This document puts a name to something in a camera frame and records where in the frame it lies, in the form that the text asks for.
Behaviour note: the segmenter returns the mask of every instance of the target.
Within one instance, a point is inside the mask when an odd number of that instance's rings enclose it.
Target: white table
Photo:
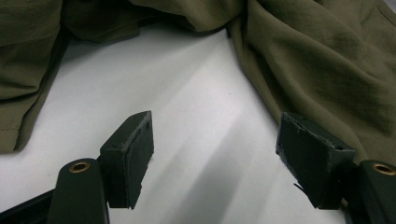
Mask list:
[[[53,189],[65,164],[97,158],[146,110],[155,153],[135,210],[110,209],[111,223],[345,223],[293,186],[275,154],[277,125],[226,32],[162,24],[112,45],[69,46],[29,144],[0,156],[0,211]]]

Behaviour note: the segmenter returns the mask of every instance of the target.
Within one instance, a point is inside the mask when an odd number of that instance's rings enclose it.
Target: olive green cloth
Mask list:
[[[396,164],[396,19],[382,1],[130,2],[65,0],[62,11],[49,0],[0,3],[0,152],[29,137],[49,90],[50,53],[62,56],[52,49],[60,21],[79,39],[103,42],[166,18],[195,32],[227,25],[276,120],[302,114],[356,148],[357,161]]]
[[[33,129],[35,105],[50,85],[61,6],[48,0],[0,3],[0,152],[24,147]]]

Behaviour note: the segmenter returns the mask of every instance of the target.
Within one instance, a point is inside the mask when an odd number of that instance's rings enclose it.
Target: metal grommet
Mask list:
[[[396,171],[385,164],[375,163],[373,165],[373,169],[375,169],[377,172],[383,175],[396,175]]]
[[[80,161],[70,166],[70,173],[77,174],[84,172],[90,168],[90,163],[87,161]]]

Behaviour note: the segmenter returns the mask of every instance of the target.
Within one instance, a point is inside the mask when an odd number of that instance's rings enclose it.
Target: black plastic piece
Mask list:
[[[21,203],[0,214],[0,223],[22,224],[34,223],[44,224],[50,210],[53,190],[45,192],[25,203]]]
[[[110,173],[108,204],[134,208],[154,153],[151,112],[129,117],[100,149],[99,162]]]
[[[283,113],[276,153],[314,207],[340,207],[341,182],[353,167],[354,149],[316,123],[296,114]]]
[[[358,177],[371,223],[396,223],[396,167],[381,161],[362,161]]]
[[[357,211],[353,207],[346,208],[346,224],[373,224],[367,211]]]
[[[97,160],[73,161],[61,169],[48,223],[109,223],[104,183]]]

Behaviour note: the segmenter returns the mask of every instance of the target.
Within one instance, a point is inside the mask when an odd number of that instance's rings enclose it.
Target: wrinkled fabric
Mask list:
[[[304,115],[357,149],[356,161],[396,164],[396,16],[380,0],[18,3],[0,4],[0,152],[28,139],[24,130],[49,90],[50,58],[62,57],[53,47],[59,22],[76,38],[105,42],[161,19],[194,32],[226,26],[243,71],[277,121],[284,111]]]

